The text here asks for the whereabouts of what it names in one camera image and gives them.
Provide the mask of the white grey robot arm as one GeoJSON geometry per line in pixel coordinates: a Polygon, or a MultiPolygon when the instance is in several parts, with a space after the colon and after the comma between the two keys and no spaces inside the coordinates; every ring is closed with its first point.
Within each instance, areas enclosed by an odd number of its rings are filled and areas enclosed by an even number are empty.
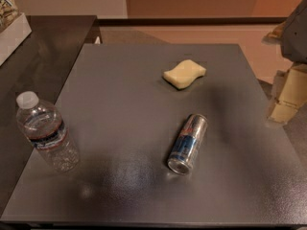
{"type": "Polygon", "coordinates": [[[267,34],[280,44],[281,55],[292,65],[277,71],[267,118],[286,125],[307,103],[307,0],[302,0],[289,17],[267,34]]]}

